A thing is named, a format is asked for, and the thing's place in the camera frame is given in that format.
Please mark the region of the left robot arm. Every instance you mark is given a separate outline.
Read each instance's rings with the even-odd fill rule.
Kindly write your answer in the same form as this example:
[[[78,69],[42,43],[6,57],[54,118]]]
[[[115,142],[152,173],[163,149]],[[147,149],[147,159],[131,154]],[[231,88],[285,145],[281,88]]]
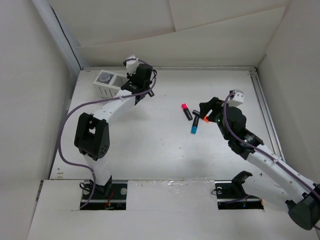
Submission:
[[[110,127],[146,95],[154,96],[151,84],[155,74],[152,66],[140,63],[135,73],[127,75],[128,81],[116,94],[115,100],[109,100],[91,114],[84,112],[79,116],[74,145],[94,171],[93,189],[100,198],[107,198],[112,191],[112,176],[107,170],[107,162],[103,160],[111,145]]]

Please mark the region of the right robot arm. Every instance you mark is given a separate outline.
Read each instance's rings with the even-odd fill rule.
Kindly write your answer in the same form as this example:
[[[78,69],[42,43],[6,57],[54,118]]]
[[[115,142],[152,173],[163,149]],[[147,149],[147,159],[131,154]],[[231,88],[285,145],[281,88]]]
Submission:
[[[231,105],[233,95],[225,100],[213,97],[199,104],[202,119],[216,123],[231,150],[244,160],[256,166],[280,187],[262,189],[264,199],[279,202],[288,210],[289,217],[302,229],[311,230],[320,221],[320,186],[304,177],[264,144],[246,128],[247,118],[242,111]]]

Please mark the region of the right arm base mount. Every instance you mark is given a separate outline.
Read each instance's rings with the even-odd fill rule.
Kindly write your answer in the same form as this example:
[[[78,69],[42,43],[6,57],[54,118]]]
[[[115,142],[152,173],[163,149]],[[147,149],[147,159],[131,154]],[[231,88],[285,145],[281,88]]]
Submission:
[[[215,180],[211,195],[216,197],[219,210],[264,210],[260,198],[248,195],[243,184],[252,174],[242,171],[231,180]]]

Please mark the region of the blue cap highlighter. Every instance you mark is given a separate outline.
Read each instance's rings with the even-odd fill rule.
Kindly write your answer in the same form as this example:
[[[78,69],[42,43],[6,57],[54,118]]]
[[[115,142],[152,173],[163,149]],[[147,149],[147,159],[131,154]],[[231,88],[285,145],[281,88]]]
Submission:
[[[192,123],[192,126],[191,126],[191,131],[190,131],[190,133],[193,134],[193,135],[195,135],[196,132],[197,132],[199,119],[200,119],[200,117],[198,115],[194,116],[193,123]]]

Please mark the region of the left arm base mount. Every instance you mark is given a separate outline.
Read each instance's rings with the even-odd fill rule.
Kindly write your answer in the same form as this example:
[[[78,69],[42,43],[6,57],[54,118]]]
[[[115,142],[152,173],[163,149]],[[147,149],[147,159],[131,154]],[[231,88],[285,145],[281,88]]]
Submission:
[[[95,190],[92,198],[87,203],[92,190],[93,182],[85,181],[79,184],[82,190],[80,200],[80,210],[86,211],[122,211],[126,210],[128,182],[116,180],[112,182],[108,195],[101,191]]]

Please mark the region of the pink cap highlighter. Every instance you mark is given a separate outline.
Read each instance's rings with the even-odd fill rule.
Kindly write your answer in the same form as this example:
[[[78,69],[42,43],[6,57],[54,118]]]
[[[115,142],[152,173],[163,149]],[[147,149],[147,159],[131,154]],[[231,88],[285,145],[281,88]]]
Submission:
[[[182,111],[184,112],[186,118],[187,118],[189,121],[193,120],[192,114],[191,114],[191,112],[190,112],[187,104],[186,104],[186,103],[183,103],[183,104],[181,105],[181,108],[182,108]]]

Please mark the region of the orange cap highlighter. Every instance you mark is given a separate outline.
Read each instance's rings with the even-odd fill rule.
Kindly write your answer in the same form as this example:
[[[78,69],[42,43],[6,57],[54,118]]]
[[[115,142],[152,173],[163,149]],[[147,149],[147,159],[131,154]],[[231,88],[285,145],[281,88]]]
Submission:
[[[193,111],[192,111],[192,114],[195,115],[195,116],[198,116],[200,119],[204,120],[206,123],[209,122],[207,116],[201,117],[200,112],[197,111],[197,110],[193,110]]]

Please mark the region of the clear jar of paper clips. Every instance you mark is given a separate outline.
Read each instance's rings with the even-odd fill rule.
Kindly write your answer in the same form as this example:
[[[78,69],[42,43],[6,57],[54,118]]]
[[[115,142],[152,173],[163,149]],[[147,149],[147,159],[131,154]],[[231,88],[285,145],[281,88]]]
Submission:
[[[98,81],[100,83],[109,84],[112,78],[113,78],[112,74],[102,71],[98,76]]]

